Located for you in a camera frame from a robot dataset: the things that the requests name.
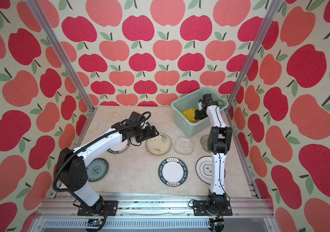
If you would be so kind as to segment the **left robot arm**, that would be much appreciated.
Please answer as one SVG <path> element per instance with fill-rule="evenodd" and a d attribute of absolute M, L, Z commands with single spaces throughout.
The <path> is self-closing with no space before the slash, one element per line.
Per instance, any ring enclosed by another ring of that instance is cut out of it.
<path fill-rule="evenodd" d="M 148 123 L 151 112 L 132 112 L 128 119 L 117 122 L 104 134 L 73 150 L 63 149 L 58 157 L 52 188 L 68 192 L 81 206 L 94 215 L 106 211 L 103 198 L 88 183 L 86 167 L 111 147 L 134 138 L 138 144 L 159 135 L 155 126 Z"/>

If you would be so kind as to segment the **green rim plate front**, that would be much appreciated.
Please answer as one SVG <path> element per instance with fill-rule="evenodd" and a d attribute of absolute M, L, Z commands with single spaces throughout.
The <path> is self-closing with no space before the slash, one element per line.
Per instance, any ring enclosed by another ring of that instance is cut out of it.
<path fill-rule="evenodd" d="M 170 157 L 160 163 L 158 176 L 163 184 L 177 187 L 187 180 L 188 168 L 181 159 Z"/>

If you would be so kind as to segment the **yellow polka dot plate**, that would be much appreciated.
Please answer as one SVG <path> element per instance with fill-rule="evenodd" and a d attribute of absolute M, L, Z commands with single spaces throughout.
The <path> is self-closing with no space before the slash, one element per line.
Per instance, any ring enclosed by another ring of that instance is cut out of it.
<path fill-rule="evenodd" d="M 182 112 L 182 115 L 190 122 L 190 123 L 197 123 L 200 120 L 195 118 L 196 109 L 189 108 Z"/>

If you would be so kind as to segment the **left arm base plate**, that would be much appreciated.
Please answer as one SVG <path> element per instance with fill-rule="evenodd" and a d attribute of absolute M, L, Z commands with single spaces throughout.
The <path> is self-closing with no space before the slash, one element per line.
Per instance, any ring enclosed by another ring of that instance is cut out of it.
<path fill-rule="evenodd" d="M 115 216 L 118 208 L 118 201 L 99 200 L 93 206 L 86 207 L 83 204 L 79 206 L 78 216 Z"/>

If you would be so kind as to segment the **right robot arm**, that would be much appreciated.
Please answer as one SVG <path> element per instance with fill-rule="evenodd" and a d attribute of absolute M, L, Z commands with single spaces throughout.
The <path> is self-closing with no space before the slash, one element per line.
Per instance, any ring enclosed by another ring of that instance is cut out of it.
<path fill-rule="evenodd" d="M 211 129 L 208 149 L 212 158 L 212 179 L 207 196 L 207 211 L 211 215 L 223 213 L 229 206 L 230 197 L 225 190 L 225 161 L 231 147 L 232 128 L 224 122 L 217 100 L 211 94 L 203 95 L 198 103 L 195 119 L 209 118 Z"/>

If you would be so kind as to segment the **green rim plate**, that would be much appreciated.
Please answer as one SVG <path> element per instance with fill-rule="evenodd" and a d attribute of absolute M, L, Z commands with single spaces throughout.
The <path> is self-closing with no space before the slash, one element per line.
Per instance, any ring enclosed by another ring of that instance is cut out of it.
<path fill-rule="evenodd" d="M 109 148 L 107 150 L 107 152 L 111 153 L 111 154 L 123 153 L 129 148 L 130 145 L 131 145 L 131 140 L 127 139 L 126 141 L 121 142 L 121 143 Z"/>
<path fill-rule="evenodd" d="M 177 187 L 187 180 L 188 168 L 181 159 L 170 157 L 160 163 L 158 176 L 163 184 Z"/>

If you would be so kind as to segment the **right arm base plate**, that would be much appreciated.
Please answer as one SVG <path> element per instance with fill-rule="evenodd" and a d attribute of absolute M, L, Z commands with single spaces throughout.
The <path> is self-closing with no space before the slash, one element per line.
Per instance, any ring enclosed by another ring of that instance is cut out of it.
<path fill-rule="evenodd" d="M 229 201 L 222 202 L 208 202 L 208 201 L 197 201 L 191 200 L 191 208 L 194 211 L 195 216 L 232 216 L 232 208 Z"/>

